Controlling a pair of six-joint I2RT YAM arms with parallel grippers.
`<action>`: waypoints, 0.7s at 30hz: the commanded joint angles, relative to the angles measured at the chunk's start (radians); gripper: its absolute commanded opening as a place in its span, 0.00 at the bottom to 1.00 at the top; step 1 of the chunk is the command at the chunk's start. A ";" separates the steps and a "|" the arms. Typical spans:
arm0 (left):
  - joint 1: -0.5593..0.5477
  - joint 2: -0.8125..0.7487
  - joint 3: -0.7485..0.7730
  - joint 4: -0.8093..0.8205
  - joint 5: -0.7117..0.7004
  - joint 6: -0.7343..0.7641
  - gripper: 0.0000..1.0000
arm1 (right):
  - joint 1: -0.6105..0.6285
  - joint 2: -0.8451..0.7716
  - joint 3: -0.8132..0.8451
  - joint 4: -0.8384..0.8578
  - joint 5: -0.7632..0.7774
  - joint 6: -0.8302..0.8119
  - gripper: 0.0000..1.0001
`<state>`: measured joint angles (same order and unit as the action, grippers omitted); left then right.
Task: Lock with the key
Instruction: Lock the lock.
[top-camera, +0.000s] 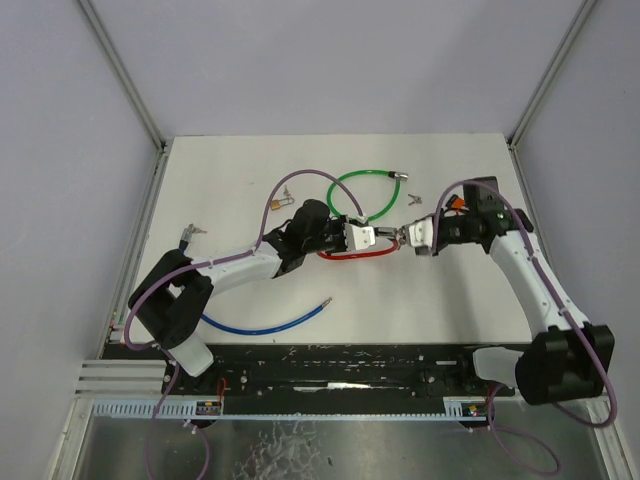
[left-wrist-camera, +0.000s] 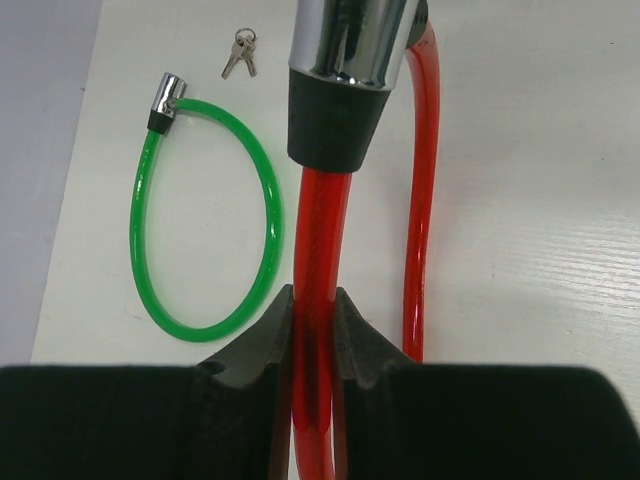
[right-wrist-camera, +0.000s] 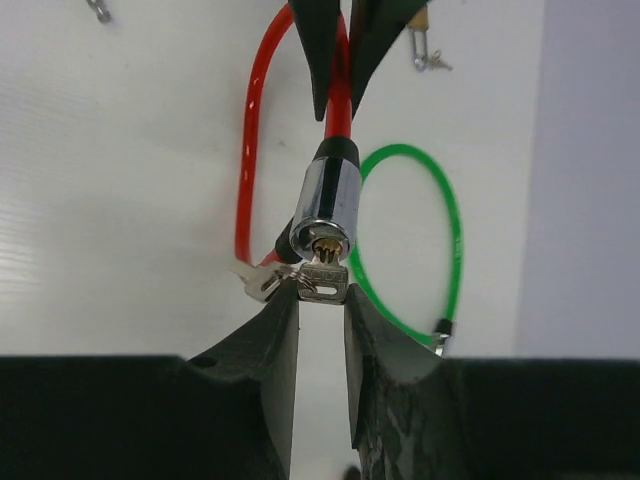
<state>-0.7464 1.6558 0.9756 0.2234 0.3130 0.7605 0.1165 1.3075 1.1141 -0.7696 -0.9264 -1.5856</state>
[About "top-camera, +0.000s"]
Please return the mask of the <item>brass padlock with key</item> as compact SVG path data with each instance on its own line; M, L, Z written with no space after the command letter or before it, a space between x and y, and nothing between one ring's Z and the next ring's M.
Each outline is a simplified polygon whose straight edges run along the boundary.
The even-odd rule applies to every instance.
M295 199L292 196L285 196L279 199L273 199L270 203L270 209L272 211L279 210L283 207L290 206L295 203Z

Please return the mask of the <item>green cable lock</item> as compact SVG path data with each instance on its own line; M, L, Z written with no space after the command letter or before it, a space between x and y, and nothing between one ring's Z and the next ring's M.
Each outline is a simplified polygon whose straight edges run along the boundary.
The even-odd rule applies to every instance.
M409 174L397 170L360 169L338 177L358 201L370 221L387 216L400 200ZM350 197L338 184L332 184L326 193L326 201L335 216L355 213Z

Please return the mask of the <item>green lock key bunch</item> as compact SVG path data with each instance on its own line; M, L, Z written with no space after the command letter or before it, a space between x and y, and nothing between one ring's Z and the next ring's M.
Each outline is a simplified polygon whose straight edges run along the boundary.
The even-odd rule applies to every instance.
M409 194L408 197L410 199L409 206L419 205L422 203L422 198L418 195Z

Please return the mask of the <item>red cable lock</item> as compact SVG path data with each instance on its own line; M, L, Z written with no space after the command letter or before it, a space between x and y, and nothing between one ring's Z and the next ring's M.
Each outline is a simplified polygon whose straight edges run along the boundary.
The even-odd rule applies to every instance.
M375 244L373 247L370 247L362 251L349 252L347 250L344 253L337 253L337 254L331 254L331 255L324 254L324 253L317 253L317 256L322 258L323 260L329 260L329 261L360 260L360 259L369 259L369 258L386 256L396 252L400 248L396 240L395 228L374 227L374 229L375 229L375 236L376 236L376 244L379 239L388 240L390 242L390 245L388 247L374 250L374 246L376 245Z

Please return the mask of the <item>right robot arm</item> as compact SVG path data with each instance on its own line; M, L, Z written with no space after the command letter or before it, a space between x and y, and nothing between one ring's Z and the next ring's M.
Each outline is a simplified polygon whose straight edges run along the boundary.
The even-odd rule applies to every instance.
M531 342L523 351L483 347L456 369L458 387L478 394L491 381L519 390L531 405L608 394L611 330L593 325L569 298L540 251L526 214L499 193L494 177L462 180L466 210L433 217L435 254L450 245L478 244L505 275L525 314Z

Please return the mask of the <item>orange padlock with keys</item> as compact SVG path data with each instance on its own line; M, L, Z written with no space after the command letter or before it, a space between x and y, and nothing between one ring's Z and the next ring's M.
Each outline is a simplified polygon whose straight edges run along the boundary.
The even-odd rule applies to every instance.
M447 207L453 210L464 210L466 208L466 205L462 197L459 197L458 195L453 195L447 201Z

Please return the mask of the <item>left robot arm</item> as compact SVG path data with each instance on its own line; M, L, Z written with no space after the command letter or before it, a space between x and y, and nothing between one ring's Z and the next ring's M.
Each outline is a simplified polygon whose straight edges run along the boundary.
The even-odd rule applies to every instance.
M197 261L178 249L166 252L130 296L128 307L153 342L180 365L184 382L197 394L219 381L213 354L196 332L210 298L253 281L270 280L299 268L309 254L347 250L347 217L310 199L283 226L262 235L258 247Z

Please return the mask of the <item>red lock key bunch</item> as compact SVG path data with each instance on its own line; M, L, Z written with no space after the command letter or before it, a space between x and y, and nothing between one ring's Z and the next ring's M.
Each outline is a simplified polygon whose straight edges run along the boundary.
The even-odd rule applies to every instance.
M396 240L400 247L407 244L406 229L404 227L400 227L396 230Z

